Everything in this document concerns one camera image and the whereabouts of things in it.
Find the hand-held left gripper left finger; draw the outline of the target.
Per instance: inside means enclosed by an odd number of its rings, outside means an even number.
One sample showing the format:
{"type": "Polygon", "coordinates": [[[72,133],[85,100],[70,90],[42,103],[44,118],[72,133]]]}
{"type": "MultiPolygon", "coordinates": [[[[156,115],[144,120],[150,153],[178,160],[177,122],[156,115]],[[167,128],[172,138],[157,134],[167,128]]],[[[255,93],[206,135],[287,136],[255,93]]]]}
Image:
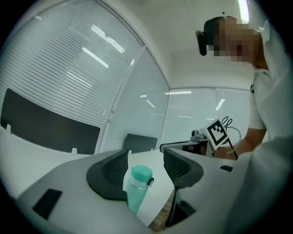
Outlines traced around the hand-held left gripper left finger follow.
{"type": "Polygon", "coordinates": [[[46,234],[146,234],[123,190],[128,150],[63,163],[28,187],[17,203],[46,234]]]}

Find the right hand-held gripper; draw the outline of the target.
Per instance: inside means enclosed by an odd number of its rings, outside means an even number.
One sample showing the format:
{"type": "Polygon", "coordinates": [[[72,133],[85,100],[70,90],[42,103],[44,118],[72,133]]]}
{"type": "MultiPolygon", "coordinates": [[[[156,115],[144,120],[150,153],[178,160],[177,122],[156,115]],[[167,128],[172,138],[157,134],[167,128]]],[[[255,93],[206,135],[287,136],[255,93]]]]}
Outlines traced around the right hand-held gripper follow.
{"type": "Polygon", "coordinates": [[[160,151],[165,148],[183,149],[183,151],[200,154],[208,157],[214,157],[216,151],[228,140],[228,134],[219,120],[213,120],[211,123],[191,132],[190,141],[183,146],[184,142],[175,142],[161,144],[160,151]]]}

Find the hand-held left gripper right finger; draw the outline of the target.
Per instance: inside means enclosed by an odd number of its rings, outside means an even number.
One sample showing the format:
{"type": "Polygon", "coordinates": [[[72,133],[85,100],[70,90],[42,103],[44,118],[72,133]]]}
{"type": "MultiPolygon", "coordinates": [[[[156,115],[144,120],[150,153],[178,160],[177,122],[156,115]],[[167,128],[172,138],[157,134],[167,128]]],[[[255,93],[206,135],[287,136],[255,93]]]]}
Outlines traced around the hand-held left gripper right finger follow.
{"type": "Polygon", "coordinates": [[[237,160],[164,149],[175,196],[166,234],[222,234],[247,171],[250,153],[237,160]]]}

